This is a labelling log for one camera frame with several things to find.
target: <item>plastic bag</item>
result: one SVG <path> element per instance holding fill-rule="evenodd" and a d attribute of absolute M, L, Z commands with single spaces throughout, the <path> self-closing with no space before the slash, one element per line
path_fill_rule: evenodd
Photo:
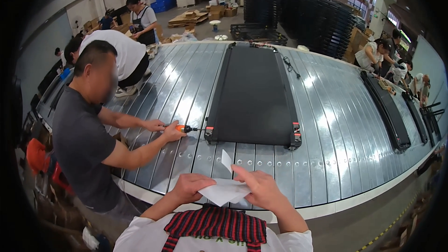
<path fill-rule="evenodd" d="M 192 33 L 183 33 L 180 39 L 174 40 L 173 42 L 191 42 L 198 41 L 198 39 Z"/>

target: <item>white paper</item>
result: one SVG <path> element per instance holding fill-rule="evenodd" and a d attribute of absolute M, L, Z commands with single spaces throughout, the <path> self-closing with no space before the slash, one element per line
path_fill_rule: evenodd
<path fill-rule="evenodd" d="M 228 202 L 238 203 L 250 193 L 246 183 L 222 178 L 215 178 L 215 181 L 216 185 L 205 187 L 198 192 L 217 206 L 223 206 Z"/>
<path fill-rule="evenodd" d="M 221 155 L 221 163 L 228 169 L 228 171 L 230 171 L 230 174 L 232 174 L 232 168 L 230 167 L 230 165 L 232 165 L 232 159 L 224 149 Z"/>

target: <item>worker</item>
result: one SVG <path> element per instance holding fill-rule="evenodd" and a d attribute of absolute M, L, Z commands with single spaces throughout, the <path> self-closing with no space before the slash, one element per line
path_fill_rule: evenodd
<path fill-rule="evenodd" d="M 384 39 L 367 42 L 362 50 L 356 52 L 354 65 L 378 74 L 384 55 L 390 50 L 390 44 Z"/>
<path fill-rule="evenodd" d="M 154 10 L 140 0 L 127 0 L 126 6 L 131 10 L 131 23 L 135 30 L 133 37 L 145 45 L 158 43 Z"/>
<path fill-rule="evenodd" d="M 61 51 L 59 47 L 56 48 L 55 49 L 55 56 L 56 57 L 60 57 L 60 59 L 62 61 L 62 68 L 59 69 L 62 72 L 65 69 L 65 66 L 67 65 L 67 59 L 65 59 L 64 51 Z"/>
<path fill-rule="evenodd" d="M 115 27 L 118 27 L 115 20 L 109 16 L 109 12 L 106 11 L 106 14 L 104 14 L 104 17 L 99 20 L 99 29 L 100 30 L 110 30 L 111 24 L 113 24 Z"/>
<path fill-rule="evenodd" d="M 423 105 L 422 92 L 423 88 L 429 85 L 429 75 L 418 73 L 409 84 L 411 94 L 420 101 L 420 107 Z"/>
<path fill-rule="evenodd" d="M 171 192 L 134 218 L 116 240 L 114 251 L 311 252 L 311 231 L 272 176 L 236 165 L 232 170 L 238 174 L 234 180 L 251 190 L 245 199 L 277 217 L 279 235 L 265 221 L 228 207 L 172 213 L 182 204 L 198 201 L 202 197 L 198 190 L 216 183 L 201 174 L 182 174 Z"/>
<path fill-rule="evenodd" d="M 76 63 L 84 48 L 94 40 L 107 41 L 117 50 L 118 89 L 115 97 L 130 96 L 140 90 L 143 76 L 151 73 L 146 46 L 119 31 L 94 31 L 84 39 L 73 38 L 65 47 L 68 63 Z"/>
<path fill-rule="evenodd" d="M 85 46 L 77 58 L 73 80 L 64 87 L 54 113 L 53 147 L 67 181 L 81 202 L 96 213 L 129 223 L 147 206 L 143 202 L 130 202 L 113 182 L 110 167 L 135 170 L 147 165 L 166 143 L 186 134 L 176 130 L 179 121 L 164 127 L 160 120 L 141 120 L 100 105 L 114 92 L 118 75 L 116 62 L 117 51 L 109 42 L 94 40 Z M 108 134 L 104 125 L 163 133 L 129 151 Z"/>
<path fill-rule="evenodd" d="M 385 77 L 386 74 L 389 73 L 389 69 L 391 65 L 394 65 L 396 62 L 394 60 L 395 50 L 398 48 L 401 40 L 401 32 L 397 29 L 392 31 L 392 38 L 386 39 L 386 41 L 391 46 L 391 50 L 388 55 L 384 55 L 384 61 L 381 65 L 381 77 Z"/>
<path fill-rule="evenodd" d="M 389 68 L 389 72 L 386 74 L 385 78 L 390 82 L 393 82 L 395 85 L 401 81 L 405 89 L 408 89 L 408 85 L 406 84 L 406 75 L 408 71 L 412 70 L 412 62 L 405 59 L 400 59 L 397 62 L 398 65 L 392 64 Z"/>

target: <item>sneaker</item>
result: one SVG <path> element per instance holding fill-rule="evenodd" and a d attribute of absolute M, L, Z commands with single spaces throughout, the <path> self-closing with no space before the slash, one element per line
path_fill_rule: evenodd
<path fill-rule="evenodd" d="M 117 98 L 121 98 L 121 97 L 126 97 L 126 96 L 131 96 L 133 94 L 135 94 L 135 92 L 137 91 L 137 86 L 130 86 L 130 87 L 126 87 L 126 88 L 118 88 L 118 90 L 115 93 L 115 97 Z"/>
<path fill-rule="evenodd" d="M 146 69 L 145 73 L 143 74 L 143 76 L 148 76 L 151 74 L 151 70 L 149 69 L 149 67 Z"/>

